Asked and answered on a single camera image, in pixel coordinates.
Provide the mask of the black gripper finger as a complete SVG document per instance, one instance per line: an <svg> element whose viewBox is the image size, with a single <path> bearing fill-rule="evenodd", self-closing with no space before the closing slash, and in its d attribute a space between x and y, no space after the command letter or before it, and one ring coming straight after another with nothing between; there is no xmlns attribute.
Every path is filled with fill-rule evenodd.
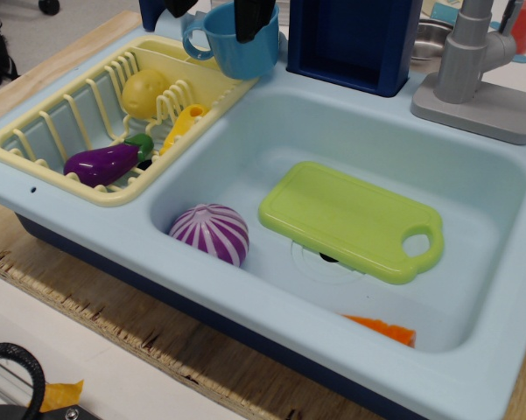
<svg viewBox="0 0 526 420"><path fill-rule="evenodd" d="M164 0L163 3L173 17L181 18L196 5L197 0Z"/></svg>
<svg viewBox="0 0 526 420"><path fill-rule="evenodd" d="M241 44L252 41L272 19L275 0L234 0L235 35Z"/></svg>

